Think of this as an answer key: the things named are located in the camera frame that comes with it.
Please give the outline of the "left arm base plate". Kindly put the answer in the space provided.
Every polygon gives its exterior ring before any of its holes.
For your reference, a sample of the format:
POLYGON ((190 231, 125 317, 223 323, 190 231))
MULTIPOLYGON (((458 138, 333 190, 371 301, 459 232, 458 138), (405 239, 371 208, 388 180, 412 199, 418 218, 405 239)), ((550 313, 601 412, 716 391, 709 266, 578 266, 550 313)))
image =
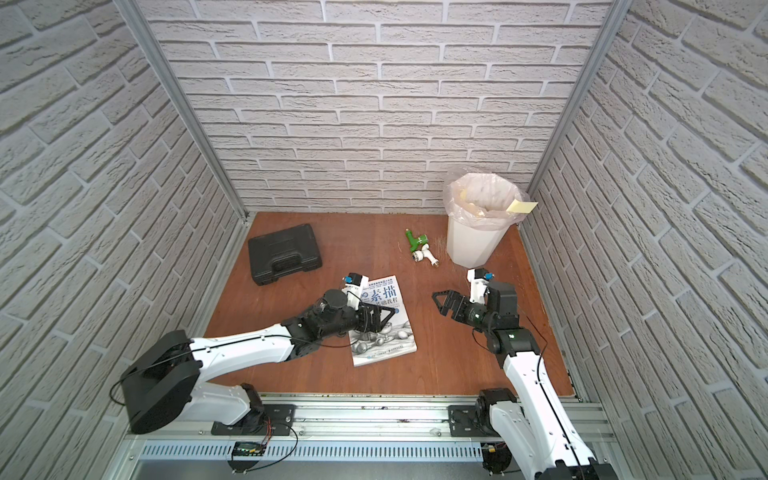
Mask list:
POLYGON ((290 427, 296 411, 295 404, 266 404, 247 413, 233 425, 214 422, 211 434, 214 436, 261 436, 271 428, 273 436, 290 436, 290 427))

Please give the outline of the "drawing instruction book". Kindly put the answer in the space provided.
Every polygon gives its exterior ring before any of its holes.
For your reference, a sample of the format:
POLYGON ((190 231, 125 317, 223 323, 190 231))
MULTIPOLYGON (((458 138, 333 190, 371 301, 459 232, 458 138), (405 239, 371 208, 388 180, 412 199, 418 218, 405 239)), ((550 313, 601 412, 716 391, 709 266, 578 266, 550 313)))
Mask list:
POLYGON ((363 302, 393 307, 397 313, 379 333, 349 333, 353 365, 361 367, 417 351, 410 319, 395 275, 369 280, 363 302))

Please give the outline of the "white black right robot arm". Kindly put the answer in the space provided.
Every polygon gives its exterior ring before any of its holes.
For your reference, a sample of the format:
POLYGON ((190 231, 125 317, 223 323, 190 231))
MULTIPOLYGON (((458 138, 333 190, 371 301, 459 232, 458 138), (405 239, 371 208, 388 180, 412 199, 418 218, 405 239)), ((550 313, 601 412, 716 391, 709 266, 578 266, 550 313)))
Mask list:
POLYGON ((534 335, 520 324, 514 288, 474 301, 454 290, 432 294, 438 312, 486 338, 513 388, 483 390, 476 422, 495 432, 525 479, 616 479, 582 440, 552 386, 534 335))

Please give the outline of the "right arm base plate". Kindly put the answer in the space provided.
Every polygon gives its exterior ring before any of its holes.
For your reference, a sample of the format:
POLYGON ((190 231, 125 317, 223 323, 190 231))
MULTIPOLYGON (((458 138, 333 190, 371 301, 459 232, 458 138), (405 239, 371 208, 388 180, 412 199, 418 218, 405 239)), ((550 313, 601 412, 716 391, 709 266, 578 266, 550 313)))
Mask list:
POLYGON ((530 432, 530 423, 521 405, 498 402, 490 405, 449 405, 448 425, 452 437, 518 438, 530 432))

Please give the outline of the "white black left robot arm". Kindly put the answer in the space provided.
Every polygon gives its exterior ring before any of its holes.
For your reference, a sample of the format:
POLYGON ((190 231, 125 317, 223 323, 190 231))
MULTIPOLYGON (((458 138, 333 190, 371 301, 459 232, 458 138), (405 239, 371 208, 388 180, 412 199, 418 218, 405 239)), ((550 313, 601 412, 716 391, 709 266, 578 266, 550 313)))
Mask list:
POLYGON ((120 376, 130 431, 147 434, 174 421, 199 421, 212 423, 215 435, 267 432, 267 414, 256 389, 247 383, 218 385, 216 378, 305 357, 328 337, 378 333, 395 313, 392 307, 332 289, 299 315, 261 330, 217 338, 172 331, 120 376))

